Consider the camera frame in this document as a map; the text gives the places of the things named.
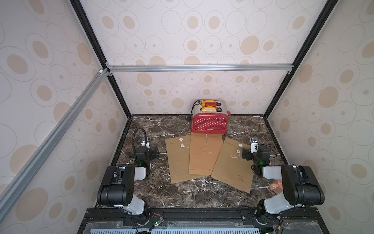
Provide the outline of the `horizontal aluminium rail back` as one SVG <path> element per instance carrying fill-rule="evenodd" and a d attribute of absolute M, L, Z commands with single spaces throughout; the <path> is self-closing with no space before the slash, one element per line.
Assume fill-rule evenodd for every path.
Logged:
<path fill-rule="evenodd" d="M 109 65 L 111 72 L 291 71 L 293 64 Z"/>

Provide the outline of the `brown file envelope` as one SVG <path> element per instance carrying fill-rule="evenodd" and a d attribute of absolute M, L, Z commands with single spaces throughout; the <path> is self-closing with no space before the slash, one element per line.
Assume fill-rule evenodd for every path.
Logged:
<path fill-rule="evenodd" d="M 242 150 L 250 146 L 225 138 L 211 177 L 236 189 L 250 193 L 254 173 L 252 161 L 242 158 Z"/>
<path fill-rule="evenodd" d="M 189 173 L 191 137 L 179 136 L 165 140 L 172 184 L 205 177 Z"/>
<path fill-rule="evenodd" d="M 189 174 L 211 175 L 222 146 L 222 134 L 191 132 Z"/>

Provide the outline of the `yellow toast front slot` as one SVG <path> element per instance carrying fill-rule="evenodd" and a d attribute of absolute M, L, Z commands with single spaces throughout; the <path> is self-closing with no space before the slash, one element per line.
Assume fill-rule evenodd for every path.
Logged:
<path fill-rule="evenodd" d="M 206 106 L 206 107 L 201 108 L 201 112 L 202 113 L 216 113 L 217 108 L 214 106 Z"/>

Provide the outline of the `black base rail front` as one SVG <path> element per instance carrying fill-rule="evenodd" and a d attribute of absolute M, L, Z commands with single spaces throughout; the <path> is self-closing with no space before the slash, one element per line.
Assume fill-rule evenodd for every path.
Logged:
<path fill-rule="evenodd" d="M 239 208 L 150 208 L 131 215 L 118 208 L 88 209 L 79 234 L 327 234 L 316 208 L 270 215 L 266 224 L 255 210 Z"/>

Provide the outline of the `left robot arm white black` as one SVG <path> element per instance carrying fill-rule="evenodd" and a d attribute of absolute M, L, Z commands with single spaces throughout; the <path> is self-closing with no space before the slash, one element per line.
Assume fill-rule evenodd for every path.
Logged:
<path fill-rule="evenodd" d="M 135 149 L 134 164 L 107 167 L 97 192 L 97 203 L 123 209 L 132 215 L 142 215 L 145 201 L 134 195 L 134 184 L 149 177 L 151 160 L 158 155 L 158 148 L 141 146 Z"/>

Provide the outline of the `diagonal aluminium rail left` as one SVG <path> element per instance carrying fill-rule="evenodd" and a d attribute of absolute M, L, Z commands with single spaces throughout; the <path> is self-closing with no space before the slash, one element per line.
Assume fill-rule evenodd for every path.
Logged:
<path fill-rule="evenodd" d="M 68 112 L 66 112 L 60 122 L 51 131 L 41 146 L 37 148 L 32 157 L 10 183 L 9 187 L 1 197 L 1 221 L 3 221 L 12 210 L 17 200 L 34 179 L 35 175 L 56 148 L 57 144 L 61 141 L 67 130 L 76 120 L 77 116 L 83 110 L 93 93 L 108 75 L 109 69 L 107 68 L 101 69 L 96 74 L 76 102 L 71 106 Z"/>

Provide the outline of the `yellow toast slot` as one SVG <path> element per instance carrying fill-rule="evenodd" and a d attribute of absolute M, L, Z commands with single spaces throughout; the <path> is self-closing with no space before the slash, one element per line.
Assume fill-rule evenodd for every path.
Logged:
<path fill-rule="evenodd" d="M 201 112 L 202 113 L 216 113 L 217 108 L 214 106 L 206 106 L 206 107 L 201 108 Z"/>
<path fill-rule="evenodd" d="M 202 107 L 217 107 L 217 102 L 214 100 L 206 100 L 202 102 Z"/>

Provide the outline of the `red toaster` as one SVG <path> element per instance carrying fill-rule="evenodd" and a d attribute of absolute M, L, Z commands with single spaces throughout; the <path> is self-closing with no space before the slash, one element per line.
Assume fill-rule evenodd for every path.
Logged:
<path fill-rule="evenodd" d="M 228 119 L 231 113 L 223 100 L 217 102 L 216 113 L 202 113 L 202 102 L 197 100 L 191 111 L 191 131 L 201 134 L 226 134 L 228 132 Z"/>

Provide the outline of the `yellow toast rear slot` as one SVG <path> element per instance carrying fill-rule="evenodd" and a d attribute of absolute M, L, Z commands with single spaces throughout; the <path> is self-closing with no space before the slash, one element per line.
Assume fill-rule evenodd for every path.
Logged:
<path fill-rule="evenodd" d="M 217 107 L 217 102 L 214 100 L 206 100 L 202 102 L 202 107 Z"/>

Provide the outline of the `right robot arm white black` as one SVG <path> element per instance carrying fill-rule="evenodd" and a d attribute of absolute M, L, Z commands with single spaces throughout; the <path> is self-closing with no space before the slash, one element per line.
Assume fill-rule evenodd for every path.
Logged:
<path fill-rule="evenodd" d="M 284 211 L 324 203 L 324 192 L 311 167 L 293 164 L 271 166 L 270 148 L 265 145 L 242 149 L 241 158 L 253 162 L 251 169 L 254 174 L 282 182 L 282 192 L 258 203 L 254 217 L 260 225 L 266 225 Z"/>

